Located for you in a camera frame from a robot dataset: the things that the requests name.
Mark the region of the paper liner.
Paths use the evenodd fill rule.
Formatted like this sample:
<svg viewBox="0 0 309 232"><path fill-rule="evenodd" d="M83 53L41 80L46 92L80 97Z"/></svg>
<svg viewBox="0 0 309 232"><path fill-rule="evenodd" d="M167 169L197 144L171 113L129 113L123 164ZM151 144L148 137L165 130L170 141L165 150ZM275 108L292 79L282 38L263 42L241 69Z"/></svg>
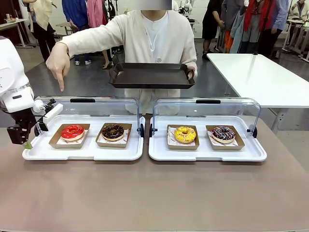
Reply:
<svg viewBox="0 0 309 232"><path fill-rule="evenodd" d="M128 137L128 133L129 133L129 130L124 130L124 135L122 138L120 138L119 140L117 141L110 141L110 140L107 140L103 137L103 135L101 134L98 139L97 139L97 142L99 144L126 144L127 143L127 137Z"/></svg>
<svg viewBox="0 0 309 232"><path fill-rule="evenodd" d="M59 140L57 141L56 145L79 145L79 144L82 144L85 137L87 136L87 133L88 133L88 130L85 130L83 136L80 139L75 140L75 141L66 141L62 137L60 137Z"/></svg>
<svg viewBox="0 0 309 232"><path fill-rule="evenodd" d="M195 140L189 144L183 144L183 143L178 142L174 136L175 129L176 128L168 127L168 145L173 145L173 146L186 146L186 145L194 146L195 145Z"/></svg>
<svg viewBox="0 0 309 232"><path fill-rule="evenodd" d="M238 146L238 143L236 141L236 138L234 137L231 140L223 140L223 139L219 139L217 137L215 137L211 131L208 131L208 137L211 141L212 145L215 146Z"/></svg>

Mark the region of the bystander with orange shorts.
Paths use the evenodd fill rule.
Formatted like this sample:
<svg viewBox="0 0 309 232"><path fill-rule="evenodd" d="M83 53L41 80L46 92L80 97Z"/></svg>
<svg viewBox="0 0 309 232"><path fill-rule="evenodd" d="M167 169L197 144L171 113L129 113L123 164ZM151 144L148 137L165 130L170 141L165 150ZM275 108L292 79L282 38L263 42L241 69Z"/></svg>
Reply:
<svg viewBox="0 0 309 232"><path fill-rule="evenodd" d="M244 6L244 0L223 0L221 6L221 19L224 22L225 29L225 52L229 53L233 39L231 37L231 29L237 13Z"/></svg>

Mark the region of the red glazed donut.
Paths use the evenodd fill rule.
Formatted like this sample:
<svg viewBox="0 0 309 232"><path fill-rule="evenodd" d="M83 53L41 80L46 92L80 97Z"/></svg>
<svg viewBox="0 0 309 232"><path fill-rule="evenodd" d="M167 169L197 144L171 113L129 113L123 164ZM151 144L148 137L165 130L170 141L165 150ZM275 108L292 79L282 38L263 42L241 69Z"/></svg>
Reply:
<svg viewBox="0 0 309 232"><path fill-rule="evenodd" d="M72 142L79 140L84 135L84 128L79 125L69 125L61 132L61 138L65 141Z"/></svg>

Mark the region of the cardboard box of chocolate donut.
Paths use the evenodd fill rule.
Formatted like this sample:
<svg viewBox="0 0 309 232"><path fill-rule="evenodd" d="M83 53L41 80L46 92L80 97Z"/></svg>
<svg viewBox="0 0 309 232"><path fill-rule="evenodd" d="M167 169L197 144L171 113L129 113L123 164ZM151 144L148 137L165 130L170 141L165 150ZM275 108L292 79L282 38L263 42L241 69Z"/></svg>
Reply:
<svg viewBox="0 0 309 232"><path fill-rule="evenodd" d="M104 127L104 126L107 126L107 125L110 125L110 124L118 124L118 125L122 126L122 127L124 128L124 130L127 130L127 129L129 130L128 137L127 137L127 143L128 143L128 140L129 140L129 137L130 137L130 133L131 133L131 129L132 129L132 124L130 124L130 123L105 123L105 124L102 126L102 128L100 129L100 131L99 131L99 133L98 133L98 135L97 135L97 138L96 138L96 143L97 143L97 145L98 145L99 147L108 147L108 148L126 148L127 143L126 143L126 144L119 144L119 145L117 145L117 144L99 144L99 143L97 142L98 137L99 137L99 136L101 135L101 133L102 133L103 127Z"/></svg>

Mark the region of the dark donut with coloured sprinkles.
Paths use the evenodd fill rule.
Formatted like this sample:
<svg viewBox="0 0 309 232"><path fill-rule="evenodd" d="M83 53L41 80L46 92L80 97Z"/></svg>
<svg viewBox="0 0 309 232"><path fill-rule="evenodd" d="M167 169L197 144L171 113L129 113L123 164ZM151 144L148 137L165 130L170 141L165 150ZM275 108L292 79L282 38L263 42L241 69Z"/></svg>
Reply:
<svg viewBox="0 0 309 232"><path fill-rule="evenodd" d="M236 137L235 132L226 126L217 126L211 132L214 140L223 144L233 142Z"/></svg>

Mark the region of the bystander with red scarf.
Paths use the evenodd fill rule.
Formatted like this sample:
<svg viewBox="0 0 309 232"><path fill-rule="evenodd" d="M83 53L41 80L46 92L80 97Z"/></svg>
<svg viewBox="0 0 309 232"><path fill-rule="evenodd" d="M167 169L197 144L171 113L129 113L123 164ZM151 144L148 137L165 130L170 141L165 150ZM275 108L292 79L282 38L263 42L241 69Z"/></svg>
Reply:
<svg viewBox="0 0 309 232"><path fill-rule="evenodd" d="M266 0L249 0L244 16L242 41L239 53L253 53L262 26L261 15L267 10ZM269 58L278 36L285 28L289 0L274 0L271 16L261 36L258 53Z"/></svg>

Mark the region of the cardboard box of sprinkled donut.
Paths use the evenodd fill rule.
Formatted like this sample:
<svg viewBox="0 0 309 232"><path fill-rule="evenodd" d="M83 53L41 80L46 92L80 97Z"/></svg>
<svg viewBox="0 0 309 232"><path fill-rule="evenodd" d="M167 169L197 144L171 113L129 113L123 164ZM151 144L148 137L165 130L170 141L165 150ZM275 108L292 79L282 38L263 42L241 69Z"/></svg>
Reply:
<svg viewBox="0 0 309 232"><path fill-rule="evenodd" d="M220 125L206 125L206 131L212 131L213 128L217 127L217 126L220 126ZM224 125L226 127L229 127L230 129L232 129L235 134L236 134L236 141L238 143L238 146L215 146L215 145L212 145L211 144L211 141L210 141L210 144L213 148L213 150L218 150L218 151L222 151L222 150L228 150L228 151L239 151L241 149L243 149L245 147L245 143L243 141L243 139L241 138L241 136L239 135L239 133L237 132L237 130L235 129L234 126L229 126L229 125Z"/></svg>

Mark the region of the cardboard box of red donut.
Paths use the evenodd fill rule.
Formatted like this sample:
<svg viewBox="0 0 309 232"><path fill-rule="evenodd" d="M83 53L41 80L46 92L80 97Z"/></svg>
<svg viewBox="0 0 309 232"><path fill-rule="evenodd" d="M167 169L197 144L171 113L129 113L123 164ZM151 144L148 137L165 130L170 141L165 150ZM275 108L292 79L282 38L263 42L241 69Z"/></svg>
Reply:
<svg viewBox="0 0 309 232"><path fill-rule="evenodd" d="M81 149L86 138L84 139L83 143L82 144L79 144L79 145L56 145L57 141L59 140L59 138L61 137L61 132L62 130L69 126L69 125L79 125L79 126L82 126L84 128L84 130L88 130L88 133L89 133L89 130L90 130L90 124L62 124L59 129L56 131L56 133L54 134L54 136L51 138L51 140L49 141L49 145L55 149Z"/></svg>

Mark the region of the chocolate donut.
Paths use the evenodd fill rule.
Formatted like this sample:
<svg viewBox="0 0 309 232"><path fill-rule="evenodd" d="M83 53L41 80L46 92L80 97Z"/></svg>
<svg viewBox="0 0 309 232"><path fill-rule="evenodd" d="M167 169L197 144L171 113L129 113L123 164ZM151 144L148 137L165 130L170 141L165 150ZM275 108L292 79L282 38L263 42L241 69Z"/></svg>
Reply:
<svg viewBox="0 0 309 232"><path fill-rule="evenodd" d="M124 136L124 128L118 124L110 124L102 129L102 136L108 141L118 141Z"/></svg>

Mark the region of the bystander in cream top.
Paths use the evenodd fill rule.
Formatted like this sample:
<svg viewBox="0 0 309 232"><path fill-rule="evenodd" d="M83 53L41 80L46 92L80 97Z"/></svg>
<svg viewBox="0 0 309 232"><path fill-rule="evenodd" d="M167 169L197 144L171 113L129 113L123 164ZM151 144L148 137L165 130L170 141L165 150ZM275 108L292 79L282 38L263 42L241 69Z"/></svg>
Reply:
<svg viewBox="0 0 309 232"><path fill-rule="evenodd" d="M29 17L29 29L38 41L40 51L46 62L54 45L54 30L49 23L53 7L57 6L52 0L21 0L27 8Z"/></svg>

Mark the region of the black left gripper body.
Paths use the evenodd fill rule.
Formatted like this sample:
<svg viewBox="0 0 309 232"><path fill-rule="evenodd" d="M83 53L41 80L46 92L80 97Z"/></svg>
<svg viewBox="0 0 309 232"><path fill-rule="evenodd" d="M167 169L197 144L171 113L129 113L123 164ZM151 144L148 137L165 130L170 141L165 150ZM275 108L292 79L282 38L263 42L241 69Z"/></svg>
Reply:
<svg viewBox="0 0 309 232"><path fill-rule="evenodd" d="M11 113L11 117L15 120L15 125L12 128L18 131L30 132L31 128L36 124L31 108Z"/></svg>

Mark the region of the dark brown serving tray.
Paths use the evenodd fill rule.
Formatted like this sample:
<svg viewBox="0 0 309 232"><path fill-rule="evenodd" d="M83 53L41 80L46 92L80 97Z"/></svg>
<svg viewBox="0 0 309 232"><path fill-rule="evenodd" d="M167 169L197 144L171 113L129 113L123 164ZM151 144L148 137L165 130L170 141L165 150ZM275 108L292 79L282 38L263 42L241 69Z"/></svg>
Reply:
<svg viewBox="0 0 309 232"><path fill-rule="evenodd" d="M109 70L109 83L122 89L189 89L194 84L185 64L118 63Z"/></svg>

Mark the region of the person's right forearm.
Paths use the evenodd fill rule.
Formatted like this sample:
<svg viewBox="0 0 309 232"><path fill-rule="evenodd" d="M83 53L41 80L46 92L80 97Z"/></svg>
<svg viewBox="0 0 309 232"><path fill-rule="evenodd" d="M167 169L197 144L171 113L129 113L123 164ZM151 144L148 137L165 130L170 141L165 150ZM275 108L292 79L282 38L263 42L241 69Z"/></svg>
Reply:
<svg viewBox="0 0 309 232"><path fill-rule="evenodd" d="M121 31L116 24L101 25L65 36L56 45L63 45L64 54L70 56L107 50L121 40Z"/></svg>

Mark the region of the large white table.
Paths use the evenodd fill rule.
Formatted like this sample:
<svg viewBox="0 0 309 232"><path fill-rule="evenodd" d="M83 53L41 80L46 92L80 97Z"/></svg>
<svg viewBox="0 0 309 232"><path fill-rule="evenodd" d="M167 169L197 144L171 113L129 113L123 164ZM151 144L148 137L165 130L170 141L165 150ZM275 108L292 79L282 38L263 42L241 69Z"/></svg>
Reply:
<svg viewBox="0 0 309 232"><path fill-rule="evenodd" d="M262 108L278 108L271 130L278 132L288 109L309 109L309 82L263 55L207 55L229 86L241 98Z"/></svg>

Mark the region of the person's right hand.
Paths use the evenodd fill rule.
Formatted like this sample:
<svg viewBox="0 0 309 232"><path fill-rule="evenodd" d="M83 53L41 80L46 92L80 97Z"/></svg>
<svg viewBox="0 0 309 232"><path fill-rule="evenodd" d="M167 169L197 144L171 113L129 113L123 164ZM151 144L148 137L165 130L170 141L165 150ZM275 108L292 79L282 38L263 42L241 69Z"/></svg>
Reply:
<svg viewBox="0 0 309 232"><path fill-rule="evenodd" d="M45 64L58 81L60 91L63 92L65 89L64 77L70 69L70 57L68 56L67 45L61 42L56 43Z"/></svg>

